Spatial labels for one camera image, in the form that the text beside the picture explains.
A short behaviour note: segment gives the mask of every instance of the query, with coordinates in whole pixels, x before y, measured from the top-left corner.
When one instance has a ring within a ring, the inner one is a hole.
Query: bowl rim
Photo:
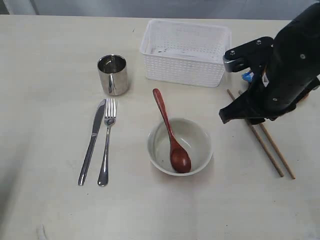
[[[183,117],[171,117],[169,118],[169,122],[171,121],[174,121],[174,120],[180,120],[180,121],[184,121],[184,122],[189,122],[189,123],[192,123],[196,126],[198,126],[201,131],[207,136],[207,139],[208,139],[208,143],[209,143],[209,146],[210,146],[210,149],[209,149],[209,154],[207,156],[207,159],[204,161],[204,163],[198,167],[197,169],[193,170],[193,171],[190,171],[190,172],[187,172],[187,173],[177,173],[177,172],[171,172],[171,171],[168,171],[164,168],[162,168],[153,158],[151,152],[149,151],[149,142],[151,141],[151,136],[153,134],[155,134],[155,132],[160,128],[160,126],[162,124],[165,124],[164,121],[162,120],[161,122],[159,122],[155,127],[152,128],[152,130],[149,132],[148,134],[148,138],[147,138],[147,141],[146,141],[146,147],[147,147],[147,151],[148,151],[148,154],[149,154],[149,158],[150,158],[150,162],[157,168],[159,169],[161,172],[164,172],[165,174],[168,174],[168,175],[172,175],[172,176],[180,176],[180,177],[184,177],[184,176],[190,176],[190,175],[193,175],[193,174],[196,174],[198,172],[200,172],[202,169],[204,169],[208,163],[211,161],[211,158],[213,156],[213,147],[212,147],[212,141],[211,141],[211,136],[210,134],[208,133],[208,131],[206,131],[203,127],[201,127],[198,123],[194,122],[194,121],[191,121],[189,119],[186,119],[186,118],[183,118]]]

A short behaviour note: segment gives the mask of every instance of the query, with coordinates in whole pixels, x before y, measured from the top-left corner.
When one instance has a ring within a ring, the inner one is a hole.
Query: fork
[[[106,110],[104,115],[104,124],[106,125],[106,138],[105,147],[103,153],[102,165],[100,168],[100,174],[98,178],[98,185],[104,187],[109,181],[109,167],[108,167],[108,155],[109,155],[109,142],[111,127],[116,123],[117,106],[114,98],[107,98]]]

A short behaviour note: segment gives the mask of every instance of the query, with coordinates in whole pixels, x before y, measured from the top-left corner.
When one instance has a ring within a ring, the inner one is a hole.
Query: blue part
[[[252,71],[248,71],[248,72],[242,74],[241,77],[246,82],[251,83],[253,75],[254,75],[254,73]]]

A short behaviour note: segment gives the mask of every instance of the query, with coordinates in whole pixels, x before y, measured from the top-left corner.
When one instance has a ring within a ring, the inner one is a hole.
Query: knife
[[[92,153],[94,152],[95,143],[97,140],[101,121],[105,115],[105,110],[106,110],[106,100],[103,99],[100,102],[98,109],[96,110],[96,113],[94,116],[90,143],[88,146],[88,150],[86,151],[85,158],[84,158],[83,165],[82,165],[81,172],[80,172],[80,176],[78,179],[79,186],[82,186],[85,184],[87,172],[88,172],[89,165],[90,165],[91,156],[92,156]]]

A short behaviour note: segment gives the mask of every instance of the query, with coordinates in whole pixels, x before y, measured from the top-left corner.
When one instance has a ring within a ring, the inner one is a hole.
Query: spoon handle
[[[167,116],[167,113],[166,113],[166,106],[165,106],[164,99],[162,98],[161,92],[160,92],[160,90],[158,88],[153,89],[152,92],[153,92],[153,96],[154,96],[155,102],[158,105],[159,110],[161,112],[161,115],[163,117],[166,129],[168,130],[170,141],[172,139],[174,140],[175,139],[174,138],[174,133],[172,132],[172,129],[171,129],[171,126],[170,126],[170,123],[169,123],[169,120],[168,120],[168,116]]]

